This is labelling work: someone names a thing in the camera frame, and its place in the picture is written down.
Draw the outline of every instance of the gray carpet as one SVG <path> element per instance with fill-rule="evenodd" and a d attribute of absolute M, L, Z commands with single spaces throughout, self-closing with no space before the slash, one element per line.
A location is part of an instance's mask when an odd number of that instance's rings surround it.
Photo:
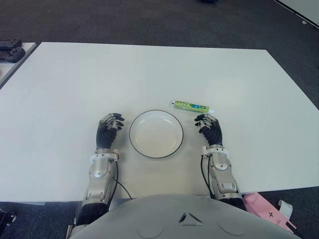
<path fill-rule="evenodd" d="M 0 0 L 0 38 L 266 49 L 319 107 L 319 31 L 272 0 Z M 319 238 L 318 187 L 262 193 L 293 204 L 291 221 Z M 63 239 L 74 203 L 0 203 L 18 220 L 3 239 Z"/>

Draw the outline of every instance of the pink box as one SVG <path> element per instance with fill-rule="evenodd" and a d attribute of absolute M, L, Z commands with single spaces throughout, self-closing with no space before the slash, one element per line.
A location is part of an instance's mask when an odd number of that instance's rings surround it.
<path fill-rule="evenodd" d="M 246 194 L 244 196 L 244 204 L 248 212 L 259 216 L 260 218 L 268 220 L 292 232 L 286 225 L 286 222 L 289 222 L 289 224 L 296 229 L 296 227 L 281 212 L 279 212 L 259 193 Z"/>

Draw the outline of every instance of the white paper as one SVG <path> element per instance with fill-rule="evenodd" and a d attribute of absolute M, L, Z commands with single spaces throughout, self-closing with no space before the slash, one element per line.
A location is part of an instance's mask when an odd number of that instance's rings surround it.
<path fill-rule="evenodd" d="M 289 220 L 293 213 L 293 205 L 286 203 L 283 200 L 279 200 L 278 205 L 280 206 L 279 212 L 281 212 Z"/>

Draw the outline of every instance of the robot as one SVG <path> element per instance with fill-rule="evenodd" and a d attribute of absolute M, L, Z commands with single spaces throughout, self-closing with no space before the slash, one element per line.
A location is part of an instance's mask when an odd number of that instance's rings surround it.
<path fill-rule="evenodd" d="M 199 115 L 200 128 L 209 146 L 203 147 L 201 171 L 209 196 L 152 195 L 127 201 L 110 210 L 119 184 L 119 154 L 111 150 L 124 124 L 121 114 L 99 121 L 96 151 L 91 156 L 90 183 L 78 209 L 71 239 L 270 239 L 299 238 L 291 232 L 245 211 L 242 195 L 231 173 L 229 152 L 222 144 L 217 118 Z M 203 159 L 208 158 L 207 172 Z"/>

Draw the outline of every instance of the white plate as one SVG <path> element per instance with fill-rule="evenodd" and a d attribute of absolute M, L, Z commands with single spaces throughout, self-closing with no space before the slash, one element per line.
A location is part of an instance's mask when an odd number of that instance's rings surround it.
<path fill-rule="evenodd" d="M 183 129 L 173 115 L 165 111 L 147 111 L 133 121 L 130 141 L 140 154 L 150 158 L 163 158 L 180 147 Z"/>

